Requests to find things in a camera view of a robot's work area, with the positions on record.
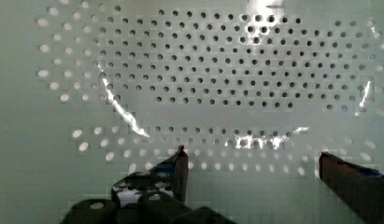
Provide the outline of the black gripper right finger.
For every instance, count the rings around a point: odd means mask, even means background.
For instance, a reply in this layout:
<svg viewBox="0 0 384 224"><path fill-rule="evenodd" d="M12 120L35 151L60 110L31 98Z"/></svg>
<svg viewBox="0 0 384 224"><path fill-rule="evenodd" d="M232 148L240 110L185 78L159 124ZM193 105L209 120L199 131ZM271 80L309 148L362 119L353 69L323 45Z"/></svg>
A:
<svg viewBox="0 0 384 224"><path fill-rule="evenodd" d="M384 174L322 152L319 177L366 224L384 224Z"/></svg>

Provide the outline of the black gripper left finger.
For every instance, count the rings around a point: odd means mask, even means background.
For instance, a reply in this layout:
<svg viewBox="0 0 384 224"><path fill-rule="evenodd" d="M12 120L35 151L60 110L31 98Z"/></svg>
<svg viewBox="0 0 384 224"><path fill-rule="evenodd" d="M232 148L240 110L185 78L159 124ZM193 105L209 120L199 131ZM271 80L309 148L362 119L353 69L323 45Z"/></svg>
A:
<svg viewBox="0 0 384 224"><path fill-rule="evenodd" d="M120 208L136 203L145 192L161 191L184 203L189 175L189 157L180 145L174 155L145 172L134 172L111 188L111 200Z"/></svg>

